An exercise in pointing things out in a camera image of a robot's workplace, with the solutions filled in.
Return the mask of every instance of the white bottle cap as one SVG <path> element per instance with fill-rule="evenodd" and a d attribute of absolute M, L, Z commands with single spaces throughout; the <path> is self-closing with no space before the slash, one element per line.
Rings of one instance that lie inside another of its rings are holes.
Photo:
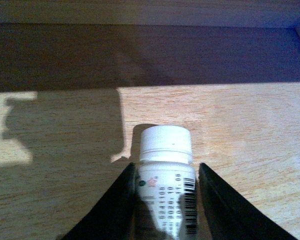
<path fill-rule="evenodd" d="M 180 126 L 152 126 L 141 134 L 140 161 L 193 162 L 191 135 Z"/>

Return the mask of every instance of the wooden surface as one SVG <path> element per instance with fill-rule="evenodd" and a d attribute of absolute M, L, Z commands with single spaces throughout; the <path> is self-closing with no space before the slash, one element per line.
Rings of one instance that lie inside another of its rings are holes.
<path fill-rule="evenodd" d="M 294 28 L 300 0 L 0 0 L 0 23 Z"/>
<path fill-rule="evenodd" d="M 0 25 L 0 240 L 71 229 L 143 124 L 188 128 L 196 169 L 300 239 L 294 30 Z"/>

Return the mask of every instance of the bottle label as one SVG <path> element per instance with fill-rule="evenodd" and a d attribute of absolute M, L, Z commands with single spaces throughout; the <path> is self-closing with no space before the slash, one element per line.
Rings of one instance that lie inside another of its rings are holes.
<path fill-rule="evenodd" d="M 140 172 L 137 240 L 193 240 L 197 233 L 196 178 L 186 171 Z"/>

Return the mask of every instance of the white plastic bottle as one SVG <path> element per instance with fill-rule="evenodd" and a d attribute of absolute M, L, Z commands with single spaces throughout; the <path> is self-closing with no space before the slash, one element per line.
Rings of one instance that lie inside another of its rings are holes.
<path fill-rule="evenodd" d="M 137 240 L 194 240 L 197 232 L 196 171 L 190 132 L 161 125 L 141 134 L 135 215 Z"/>

